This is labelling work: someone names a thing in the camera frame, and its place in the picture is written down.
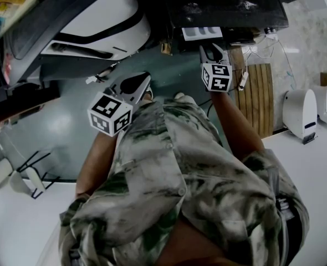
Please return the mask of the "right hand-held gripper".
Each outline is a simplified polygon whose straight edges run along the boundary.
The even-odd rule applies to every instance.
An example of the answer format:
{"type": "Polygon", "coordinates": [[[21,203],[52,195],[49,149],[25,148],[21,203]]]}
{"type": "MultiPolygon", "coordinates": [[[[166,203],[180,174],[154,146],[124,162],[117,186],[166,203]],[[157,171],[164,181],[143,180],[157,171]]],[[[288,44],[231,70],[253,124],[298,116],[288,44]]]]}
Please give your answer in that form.
{"type": "Polygon", "coordinates": [[[202,45],[199,46],[199,53],[202,66],[201,78],[207,91],[227,93],[232,83],[232,66],[230,66],[228,51],[212,43],[215,63],[210,63],[211,60],[202,45]]]}

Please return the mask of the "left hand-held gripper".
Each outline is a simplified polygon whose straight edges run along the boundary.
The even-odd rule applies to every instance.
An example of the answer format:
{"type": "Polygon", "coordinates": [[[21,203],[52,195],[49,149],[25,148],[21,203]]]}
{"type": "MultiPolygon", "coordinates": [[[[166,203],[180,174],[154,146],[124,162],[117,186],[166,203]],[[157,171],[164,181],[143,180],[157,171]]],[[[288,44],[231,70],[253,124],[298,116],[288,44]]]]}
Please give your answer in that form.
{"type": "Polygon", "coordinates": [[[108,136],[117,135],[132,122],[150,81],[146,71],[116,78],[91,102],[87,110],[90,126],[108,136]]]}

